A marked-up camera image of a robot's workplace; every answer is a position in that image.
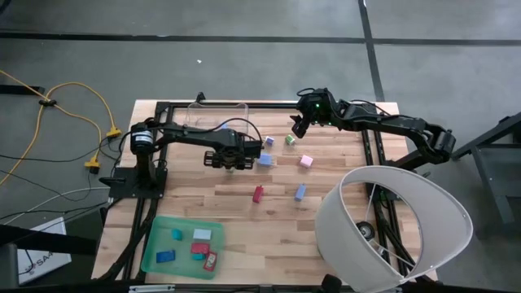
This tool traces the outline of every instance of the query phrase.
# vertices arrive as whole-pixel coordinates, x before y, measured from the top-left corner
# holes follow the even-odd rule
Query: yellow cable
[[[101,94],[99,94],[97,91],[95,91],[94,89],[92,89],[90,86],[88,86],[86,84],[82,84],[80,82],[75,82],[75,81],[73,81],[73,82],[66,82],[66,83],[63,83],[61,85],[57,85],[54,88],[50,89],[49,93],[47,94],[47,97],[49,97],[52,94],[52,92],[54,92],[55,90],[59,89],[60,87],[64,87],[66,85],[79,85],[79,86],[83,86],[84,88],[90,90],[93,94],[97,95],[98,98],[103,102],[103,105],[105,105],[105,108],[107,109],[108,116],[111,119],[111,127],[113,127],[113,128],[116,127],[116,124],[114,123],[114,118],[112,118],[111,108],[108,106],[107,102],[105,101],[105,98],[103,98],[101,96]]]
[[[5,75],[6,77],[9,77],[11,78],[13,81],[16,81],[17,83],[23,85],[25,88],[27,88],[28,90],[31,90],[32,92],[34,92],[36,95],[40,96],[41,98],[45,99],[46,101],[50,100],[49,97],[50,97],[50,94],[52,94],[53,91],[55,91],[56,89],[58,89],[59,87],[61,86],[65,86],[66,84],[62,84],[62,85],[57,85],[55,86],[54,88],[52,88],[48,93],[47,95],[43,95],[43,94],[40,94],[39,92],[37,92],[36,90],[34,90],[33,88],[31,88],[30,86],[26,85],[25,83],[23,83],[22,81],[18,80],[17,78],[15,78],[14,76],[10,75],[9,73],[7,72],[4,72],[3,70],[0,70],[0,73]],[[84,85],[86,88],[88,88],[89,90],[92,90],[89,86],[87,85]],[[95,93],[96,95],[98,95],[103,103],[108,107],[108,105],[106,104],[105,100],[103,97],[101,97],[101,95],[99,95],[96,91],[92,90],[93,93]],[[57,107],[61,112],[63,112],[64,114],[66,115],[69,115],[71,117],[76,117],[76,118],[79,118],[79,119],[82,119],[84,121],[87,121],[89,123],[91,123],[97,130],[98,130],[98,138],[99,138],[99,141],[98,141],[98,144],[101,144],[101,129],[99,128],[99,126],[94,122],[92,121],[91,119],[89,118],[86,118],[84,116],[80,116],[80,115],[77,115],[77,114],[72,114],[71,112],[68,112],[66,111],[65,109],[63,109],[62,107],[60,106],[55,106]],[[109,132],[109,134],[112,133],[112,136],[117,136],[119,134],[121,134],[121,131],[116,128],[116,126],[114,126],[113,124],[113,119],[112,119],[112,114],[110,113],[110,109],[107,108],[107,110],[109,111],[109,116],[111,117],[111,124],[113,125],[112,128],[111,128],[111,132]],[[37,122],[37,131],[39,131],[39,127],[40,127],[40,118],[38,118],[38,122]],[[29,152],[29,150],[31,149],[31,147],[33,147],[33,144],[34,144],[34,141],[36,140],[36,137],[37,137],[37,132],[35,132],[34,134],[34,137],[33,137],[33,140],[31,141],[31,143],[29,144],[29,146],[27,147],[27,149],[25,150],[24,152],[24,155],[21,157],[21,158],[24,158],[27,153]],[[86,167],[97,167],[99,168],[99,163],[98,163],[98,156],[99,156],[99,149],[94,153],[94,156],[90,159],[89,162],[86,162],[85,163],[85,166]],[[10,173],[13,173],[16,168],[18,167],[18,165],[20,164],[22,160],[19,160],[18,162],[16,162],[15,166],[13,167],[13,169],[10,171]],[[0,181],[0,186],[2,185],[2,183],[9,177],[9,174],[7,174],[7,176],[5,176],[2,181]]]
[[[29,143],[29,145],[27,146],[27,149],[25,149],[24,151],[24,154],[20,157],[21,159],[19,159],[16,164],[13,166],[13,168],[11,168],[11,171],[9,171],[9,173],[13,173],[16,168],[18,168],[18,165],[22,162],[22,160],[25,158],[25,156],[27,155],[27,153],[29,153],[29,151],[31,150],[31,148],[33,147],[33,144],[34,142],[36,141],[36,138],[38,137],[38,133],[40,132],[40,121],[42,120],[42,113],[43,113],[43,106],[40,106],[40,111],[38,111],[38,118],[36,120],[36,129],[34,130],[34,135],[33,135],[33,139],[31,140],[31,142]],[[10,174],[7,174],[1,181],[0,181],[0,186],[3,184],[3,182],[5,182],[7,180],[7,178],[9,178]]]

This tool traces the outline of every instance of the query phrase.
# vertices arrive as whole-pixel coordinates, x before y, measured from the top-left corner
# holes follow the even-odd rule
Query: white lampshade
[[[394,192],[418,219],[421,251],[405,278],[363,238],[345,208],[342,187],[369,182]],[[447,191],[415,173],[387,166],[357,168],[327,194],[315,216],[318,249],[337,276],[355,291],[379,292],[438,268],[470,242],[472,222]]]

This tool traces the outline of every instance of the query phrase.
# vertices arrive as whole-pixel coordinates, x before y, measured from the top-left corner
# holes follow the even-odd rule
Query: black clamp
[[[43,107],[54,107],[58,104],[56,100],[39,100],[38,103]]]

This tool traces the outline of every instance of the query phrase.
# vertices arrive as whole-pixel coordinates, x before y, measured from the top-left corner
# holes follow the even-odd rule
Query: pink block
[[[311,167],[311,163],[313,162],[312,157],[308,157],[306,155],[302,156],[302,160],[300,160],[300,166],[309,168]]]

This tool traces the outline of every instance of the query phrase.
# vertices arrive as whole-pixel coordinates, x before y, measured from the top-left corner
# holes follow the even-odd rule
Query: blue block
[[[163,263],[167,261],[176,260],[176,251],[162,251],[155,254],[155,262]]]
[[[204,260],[206,258],[206,255],[203,253],[194,253],[192,254],[192,260]]]
[[[172,238],[176,239],[177,241],[181,241],[182,232],[179,229],[172,230]]]
[[[299,189],[296,190],[295,201],[302,201],[302,199],[304,198],[304,193],[305,192],[306,192],[306,185],[305,184],[300,184],[299,185]]]
[[[260,154],[260,158],[257,160],[257,163],[261,166],[269,167],[271,166],[271,155],[269,154]]]

